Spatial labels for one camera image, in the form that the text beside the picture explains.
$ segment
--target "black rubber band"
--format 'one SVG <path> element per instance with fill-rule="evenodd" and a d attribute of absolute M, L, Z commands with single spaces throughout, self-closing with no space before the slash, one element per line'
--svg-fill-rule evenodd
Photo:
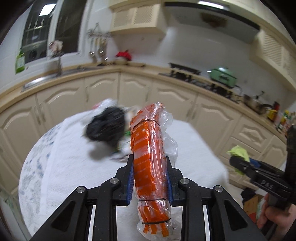
<path fill-rule="evenodd" d="M 145 121 L 154 121 L 156 124 L 158 124 L 158 122 L 156 120 L 151 120 L 151 119 L 145 119 L 145 120 L 141 120 L 138 124 L 136 124 L 134 127 L 133 127 L 133 130 L 136 128 L 137 125 L 145 122 Z"/>
<path fill-rule="evenodd" d="M 146 224 L 146 225 L 150 225 L 150 224 L 160 224 L 160 223 L 166 223 L 170 221 L 170 218 L 168 220 L 165 220 L 165 221 L 159 221 L 159 222 L 151 222 L 151 223 L 142 223 L 142 224 Z"/>
<path fill-rule="evenodd" d="M 139 200 L 139 202 L 143 202 L 143 201 L 165 201 L 165 198 L 160 198 L 160 199 L 152 199 L 152 200 Z"/>

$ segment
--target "orange packaged item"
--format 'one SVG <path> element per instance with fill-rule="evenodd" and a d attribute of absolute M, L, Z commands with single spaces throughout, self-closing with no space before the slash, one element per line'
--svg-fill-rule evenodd
<path fill-rule="evenodd" d="M 154 103 L 140 110 L 130 123 L 135 187 L 139 199 L 138 230 L 150 240 L 166 240 L 165 237 L 173 230 L 161 131 L 161 126 L 168 120 L 172 122 L 172 117 L 164 105 Z"/>

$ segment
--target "stove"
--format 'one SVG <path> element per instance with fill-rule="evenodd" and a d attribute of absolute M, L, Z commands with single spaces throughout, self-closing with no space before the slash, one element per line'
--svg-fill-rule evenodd
<path fill-rule="evenodd" d="M 229 100 L 236 102 L 235 100 L 232 99 L 232 91 L 227 86 L 223 87 L 221 83 L 218 83 L 218 82 L 215 83 L 212 80 L 209 80 L 208 82 L 203 82 L 198 80 L 195 77 L 195 75 L 199 75 L 201 71 L 192 69 L 186 66 L 178 65 L 178 64 L 173 64 L 173 63 L 169 63 L 169 64 L 171 66 L 170 73 L 159 73 L 159 75 L 171 77 L 174 79 L 178 79 L 178 80 L 196 85 L 198 87 L 212 91 Z"/>

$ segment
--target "green bottle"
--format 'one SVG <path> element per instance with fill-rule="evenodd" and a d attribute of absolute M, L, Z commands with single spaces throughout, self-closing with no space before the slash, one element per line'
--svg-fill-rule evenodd
<path fill-rule="evenodd" d="M 15 73 L 20 73 L 25 70 L 25 53 L 20 49 L 20 53 L 15 61 Z"/>

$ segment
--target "ceiling light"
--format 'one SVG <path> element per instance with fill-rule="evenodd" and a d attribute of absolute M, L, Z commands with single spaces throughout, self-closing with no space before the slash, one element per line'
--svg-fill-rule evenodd
<path fill-rule="evenodd" d="M 54 9 L 55 5 L 56 5 L 56 3 L 45 5 L 42 8 L 41 13 L 39 14 L 39 16 L 45 16 L 45 15 L 50 14 L 52 12 L 52 10 Z"/>
<path fill-rule="evenodd" d="M 216 3 L 211 3 L 211 2 L 199 1 L 198 4 L 206 5 L 206 6 L 210 6 L 210 7 L 215 7 L 215 8 L 219 8 L 219 9 L 224 9 L 224 6 L 222 6 L 220 4 L 216 4 Z"/>

